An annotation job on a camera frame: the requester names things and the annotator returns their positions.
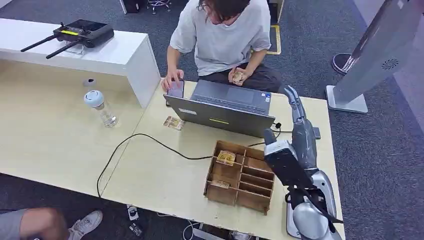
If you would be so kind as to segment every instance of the dark pants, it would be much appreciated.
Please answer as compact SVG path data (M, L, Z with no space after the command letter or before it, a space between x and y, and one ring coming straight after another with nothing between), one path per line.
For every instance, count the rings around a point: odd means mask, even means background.
M241 69L245 69L247 65L248 63L246 62L238 67ZM214 72L206 76L200 76L199 78L202 80L220 84L235 85L234 83L228 80L228 74L230 73L230 71L231 69L220 72ZM243 82L242 87L278 93L281 83L281 74L279 74L276 70L269 68L261 63L253 72L252 76L250 76L248 79L246 79L246 81Z

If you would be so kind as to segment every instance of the cord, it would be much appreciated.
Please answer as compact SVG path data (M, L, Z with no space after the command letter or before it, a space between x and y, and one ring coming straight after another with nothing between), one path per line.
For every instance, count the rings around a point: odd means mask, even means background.
M294 187L289 186L288 190L290 191L290 189L294 190ZM320 207L319 203L317 201L315 201L315 199L312 198L312 196L309 194L308 191L306 191L305 188L298 186L297 189L301 190L302 193L307 197L307 199L309 199L309 201L316 207L316 209L318 209L322 213L322 215L324 215L324 217L326 217L329 221L331 221L332 223L335 223L335 224L342 224L343 223L342 220L335 218L334 216L330 215L327 211L322 209Z
M163 144L163 143L162 143L162 142L160 142L159 140L156 140L154 137L152 137L152 136L150 136L150 135L147 135L147 134L144 134L144 133L136 133L136 134L133 134L133 135L131 135L131 136L129 136L129 137L127 137L127 138L125 138L123 141L121 141L121 142L120 142L120 144L118 144L118 146L115 148L115 150L113 150L112 155L110 155L109 160L108 160L108 161L107 161L107 163L106 163L106 166L104 166L103 170L101 171L100 175L98 176L98 178L97 178L97 185L96 185L96 187L97 187L97 195L98 195L98 197L99 197L99 198L101 198L100 190L99 190L99 183L100 183L100 179L102 178L103 174L105 173L106 168L108 168L109 164L111 163L111 160L112 160L112 158L114 157L115 153L117 152L118 148L119 148L122 144L124 144L127 140L131 139L132 137L139 136L139 135L140 135L140 136L145 136L145 137L148 137L148 138L150 138L150 139L154 140L155 142L157 142L158 144L162 145L162 146L163 146L163 147L165 147L166 149L171 150L172 152L174 152L174 153L176 153L176 154L180 155L181 157L183 157L183 158L185 158L185 159L188 159L188 160L202 160L202 159L210 159L210 158L212 158L212 157L213 157L213 156L188 157L188 156L183 155L183 154L182 154L182 153L180 153L179 151L177 151L177 150L175 150L175 149L172 149L172 148L170 148L169 146L167 146L167 145Z
M278 123L274 122L272 125L275 125L275 127L278 129L278 130L271 129L274 133L278 133L277 136L275 137L276 139L278 139L281 133L292 133L291 131L281 131L281 123L279 122ZM262 144L265 144L265 142L254 143L254 144L248 145L248 147L254 147L254 146L258 146Z
M156 214L157 214L157 216L158 216L158 217L173 217L172 215L168 215L168 214L160 214L159 212L157 212ZM186 226L186 227L184 228L184 230L182 231L182 239L184 239L184 240L192 240L192 239L193 239L193 237L195 236L195 233L193 232L193 229L195 228L194 226L199 225L200 223L199 223L199 222L192 223L192 221L190 221L190 220L188 220L188 219L187 219L187 221L190 223L190 225ZM187 230L188 228L190 228L190 227L191 227L191 236L190 236L190 238L189 238L189 239L187 239L187 238L186 238L186 230Z

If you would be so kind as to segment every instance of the white shoe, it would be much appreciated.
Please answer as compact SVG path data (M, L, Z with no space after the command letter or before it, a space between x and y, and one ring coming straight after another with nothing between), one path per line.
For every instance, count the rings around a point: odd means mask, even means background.
M102 222L102 219L103 213L101 211L93 211L82 220L76 221L75 224L69 228L68 240L80 240L84 235L96 229Z

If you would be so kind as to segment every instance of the gray carpet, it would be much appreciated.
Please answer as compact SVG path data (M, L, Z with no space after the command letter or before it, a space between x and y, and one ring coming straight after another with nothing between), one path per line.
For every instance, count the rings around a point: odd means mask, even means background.
M162 75L166 52L185 1L175 0L172 12L149 10L123 15L117 0L13 0L0 9L0 17L45 23L78 18L112 24L116 30L148 33ZM268 55L265 63L278 69L286 84L300 95L325 98L324 88L336 84L330 59L351 52L365 23L351 0L285 0L280 22L281 55ZM182 57L186 79L196 79L193 54ZM333 147L347 239L420 240L424 236L424 134L396 81L386 79L365 94L369 113L330 111ZM54 206L69 223L99 200L40 183L0 176L0 208ZM132 239L119 224L125 209L108 202L104 223L86 239ZM158 218L145 211L141 225L149 240L180 239L186 221Z

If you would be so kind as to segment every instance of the leg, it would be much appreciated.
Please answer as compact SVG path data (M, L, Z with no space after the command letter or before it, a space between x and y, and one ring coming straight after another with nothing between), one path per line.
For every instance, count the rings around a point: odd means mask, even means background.
M245 69L247 64L242 64L239 68ZM282 84L281 74L276 70L265 66L261 63L246 81L243 87L248 89L256 89L260 91L278 93Z
M19 235L21 238L40 235L43 240L67 240L69 231L64 216L58 210L44 207L25 211Z
M0 215L0 239L18 240L35 235L44 240L68 239L62 214L53 208L34 208Z

